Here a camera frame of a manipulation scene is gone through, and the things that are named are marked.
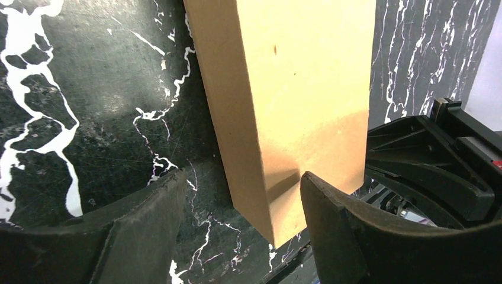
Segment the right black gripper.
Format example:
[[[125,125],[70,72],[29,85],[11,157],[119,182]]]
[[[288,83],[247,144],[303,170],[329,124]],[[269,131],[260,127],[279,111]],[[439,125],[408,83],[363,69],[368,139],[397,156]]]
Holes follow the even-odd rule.
[[[501,219],[501,135],[435,99],[430,118],[400,118],[368,132],[367,176],[438,227],[461,230]]]

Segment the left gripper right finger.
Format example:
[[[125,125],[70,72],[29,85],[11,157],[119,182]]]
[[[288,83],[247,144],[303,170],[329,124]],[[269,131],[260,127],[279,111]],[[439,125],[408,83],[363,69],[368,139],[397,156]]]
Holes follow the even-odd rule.
[[[464,230],[400,218],[306,172],[301,201],[321,283],[500,283],[501,222]]]

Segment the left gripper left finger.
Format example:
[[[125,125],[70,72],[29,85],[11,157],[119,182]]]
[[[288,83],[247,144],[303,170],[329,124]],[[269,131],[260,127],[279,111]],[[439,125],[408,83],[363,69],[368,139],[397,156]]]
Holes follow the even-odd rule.
[[[1,229],[2,283],[167,283],[186,173],[54,226]]]

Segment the brown cardboard box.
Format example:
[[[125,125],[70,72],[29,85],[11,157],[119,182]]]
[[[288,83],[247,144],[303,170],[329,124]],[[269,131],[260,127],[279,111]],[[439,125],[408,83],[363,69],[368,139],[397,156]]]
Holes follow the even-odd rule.
[[[233,206],[275,248],[300,179],[363,184],[375,1],[185,1]]]

